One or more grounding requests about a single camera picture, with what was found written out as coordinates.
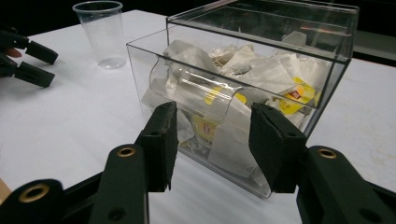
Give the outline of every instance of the clear plastic box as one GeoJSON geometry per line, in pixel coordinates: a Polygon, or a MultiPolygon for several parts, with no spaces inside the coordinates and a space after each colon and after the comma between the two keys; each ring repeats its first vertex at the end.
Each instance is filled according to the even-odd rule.
{"type": "Polygon", "coordinates": [[[179,151],[253,194],[271,190],[248,149],[250,106],[309,136],[352,57],[357,7],[218,1],[127,44],[142,113],[178,106],[179,151]]]}

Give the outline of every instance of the transparent lid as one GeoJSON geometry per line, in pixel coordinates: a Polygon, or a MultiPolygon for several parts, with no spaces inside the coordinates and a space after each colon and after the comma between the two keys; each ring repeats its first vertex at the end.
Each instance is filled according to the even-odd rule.
{"type": "Polygon", "coordinates": [[[307,55],[345,61],[352,57],[359,8],[313,1],[224,0],[167,18],[190,26],[307,55]],[[287,39],[306,35],[302,44],[287,39]]]}

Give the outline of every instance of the clear plastic cup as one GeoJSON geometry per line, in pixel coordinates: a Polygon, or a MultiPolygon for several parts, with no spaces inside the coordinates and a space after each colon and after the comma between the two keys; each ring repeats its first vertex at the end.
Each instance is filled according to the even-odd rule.
{"type": "Polygon", "coordinates": [[[116,69],[126,64],[123,41],[122,3],[92,1],[73,5],[84,32],[90,40],[98,65],[116,69]]]}

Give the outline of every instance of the dark background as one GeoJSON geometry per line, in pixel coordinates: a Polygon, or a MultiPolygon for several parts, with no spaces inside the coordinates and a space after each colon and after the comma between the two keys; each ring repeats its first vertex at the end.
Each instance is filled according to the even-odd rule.
{"type": "MultiPolygon", "coordinates": [[[[21,35],[36,35],[79,24],[72,6],[84,0],[2,0],[0,20],[13,25],[21,35]]],[[[396,36],[392,14],[396,13],[395,0],[319,0],[361,8],[358,30],[396,36]]],[[[122,11],[139,9],[147,12],[175,15],[214,0],[120,0],[122,11]]]]}

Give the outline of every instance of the white tabletop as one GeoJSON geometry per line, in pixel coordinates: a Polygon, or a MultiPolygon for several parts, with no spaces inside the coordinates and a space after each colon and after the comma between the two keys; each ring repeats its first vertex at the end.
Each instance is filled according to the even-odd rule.
{"type": "MultiPolygon", "coordinates": [[[[165,28],[165,17],[123,13],[125,43],[165,28]]],[[[80,25],[30,36],[59,53],[54,65],[25,61],[56,75],[38,88],[0,79],[0,177],[16,189],[36,179],[64,188],[103,171],[108,152],[134,143],[145,123],[129,62],[97,67],[80,25]]],[[[308,146],[343,152],[368,181],[396,191],[396,68],[352,60],[308,146]]],[[[262,200],[178,154],[172,190],[150,193],[151,223],[301,223],[296,194],[262,200]]]]}

